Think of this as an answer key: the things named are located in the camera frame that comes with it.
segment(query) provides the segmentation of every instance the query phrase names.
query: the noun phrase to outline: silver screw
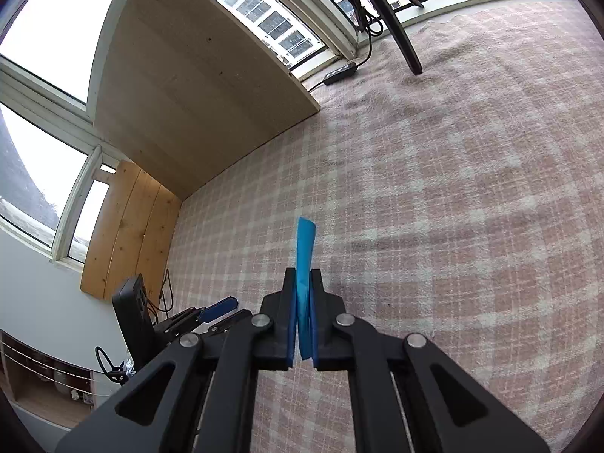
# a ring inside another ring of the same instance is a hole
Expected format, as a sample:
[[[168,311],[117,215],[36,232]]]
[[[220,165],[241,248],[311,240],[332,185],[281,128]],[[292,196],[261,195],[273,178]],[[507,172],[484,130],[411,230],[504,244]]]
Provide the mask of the silver screw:
[[[426,338],[421,334],[409,334],[407,335],[407,343],[411,347],[420,348],[426,345]]]
[[[336,323],[342,325],[342,327],[349,327],[354,324],[354,315],[351,315],[349,313],[340,313],[336,317]]]
[[[258,313],[252,317],[252,325],[255,327],[265,327],[269,323],[271,323],[271,318],[264,313]]]
[[[180,345],[183,347],[194,347],[199,342],[199,336],[194,333],[188,333],[180,336]]]

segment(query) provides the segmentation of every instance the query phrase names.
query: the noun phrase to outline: rope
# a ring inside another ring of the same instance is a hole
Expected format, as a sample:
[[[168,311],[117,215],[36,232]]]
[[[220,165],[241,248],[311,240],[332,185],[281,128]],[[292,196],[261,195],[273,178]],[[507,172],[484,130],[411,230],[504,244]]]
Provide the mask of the rope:
[[[80,376],[78,374],[73,374],[73,373],[69,373],[67,371],[63,371],[63,370],[60,370],[60,369],[57,369],[57,368],[53,368],[52,366],[50,366],[50,365],[48,365],[46,363],[41,363],[40,361],[35,360],[33,357],[29,357],[27,354],[23,354],[21,351],[17,351],[17,349],[15,349],[14,347],[9,346],[5,342],[3,342],[2,345],[4,347],[8,347],[9,349],[13,350],[14,352],[20,354],[21,356],[25,356],[27,359],[32,360],[34,363],[38,363],[38,364],[41,364],[42,366],[46,366],[46,368],[50,368],[51,370],[60,371],[63,374],[68,374],[70,376],[75,376],[76,378],[79,378],[80,380],[88,380],[89,382],[98,382],[99,381],[99,380],[95,380],[94,378],[86,378],[86,377]]]
[[[56,380],[53,380],[52,378],[47,377],[47,376],[46,376],[46,375],[44,375],[44,374],[38,373],[37,371],[32,370],[31,368],[28,368],[28,367],[27,367],[27,366],[25,366],[25,365],[24,365],[22,362],[17,361],[15,358],[10,357],[8,354],[3,353],[2,351],[0,351],[0,354],[3,354],[5,357],[7,357],[8,359],[10,359],[11,361],[14,361],[14,362],[16,362],[17,364],[19,364],[19,365],[23,366],[23,368],[25,368],[26,370],[29,370],[29,371],[31,371],[32,373],[35,373],[35,374],[39,374],[41,377],[46,378],[47,380],[50,380],[50,381],[52,381],[52,382],[58,383],[58,384],[60,384],[60,385],[63,385],[64,387],[70,388],[70,389],[72,389],[72,390],[77,390],[77,391],[80,391],[80,392],[82,392],[82,393],[87,393],[88,395],[95,395],[96,397],[111,397],[111,395],[101,395],[101,394],[99,394],[99,393],[92,393],[92,392],[89,392],[89,391],[86,391],[86,390],[80,390],[79,388],[76,388],[76,387],[71,387],[71,386],[66,385],[66,384],[64,384],[64,383],[58,382],[58,381],[56,381]]]

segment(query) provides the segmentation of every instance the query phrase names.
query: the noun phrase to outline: triangular cutout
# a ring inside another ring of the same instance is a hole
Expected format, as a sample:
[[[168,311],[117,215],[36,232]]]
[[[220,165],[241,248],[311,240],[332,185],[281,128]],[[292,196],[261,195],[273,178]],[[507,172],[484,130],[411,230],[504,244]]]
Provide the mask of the triangular cutout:
[[[117,414],[141,426],[149,426],[170,383],[172,373],[173,364],[162,366],[149,380],[117,405]]]
[[[487,408],[441,365],[433,364],[430,366],[430,370],[455,426],[463,428],[487,415]]]

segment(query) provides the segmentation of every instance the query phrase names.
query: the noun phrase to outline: plywood sheet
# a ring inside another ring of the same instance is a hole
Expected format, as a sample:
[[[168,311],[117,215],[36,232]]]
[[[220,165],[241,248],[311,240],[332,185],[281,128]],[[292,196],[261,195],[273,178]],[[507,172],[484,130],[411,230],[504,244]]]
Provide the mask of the plywood sheet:
[[[126,278],[135,275],[147,222],[159,190],[159,182],[141,170],[132,188],[117,232],[105,283],[105,299],[111,299]]]
[[[143,275],[147,296],[156,306],[159,305],[165,263],[168,260],[170,242],[179,212],[179,198],[165,187],[159,187],[136,270],[136,274]]]
[[[94,126],[180,199],[318,111],[214,0],[127,0],[111,32]]]
[[[141,168],[132,162],[121,161],[94,225],[86,261],[82,271],[80,289],[96,298],[103,298],[109,263],[116,243],[117,232],[128,204],[132,188]]]

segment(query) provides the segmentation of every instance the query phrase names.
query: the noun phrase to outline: checkered cloth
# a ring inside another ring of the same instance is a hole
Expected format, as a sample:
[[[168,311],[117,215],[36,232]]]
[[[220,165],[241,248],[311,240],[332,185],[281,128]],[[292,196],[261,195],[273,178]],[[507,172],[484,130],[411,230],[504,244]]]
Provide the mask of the checkered cloth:
[[[420,331],[560,451],[604,392],[604,43],[575,0],[428,22],[187,199],[180,308],[258,311],[295,261],[382,332]],[[344,373],[261,372],[253,451],[352,452]]]

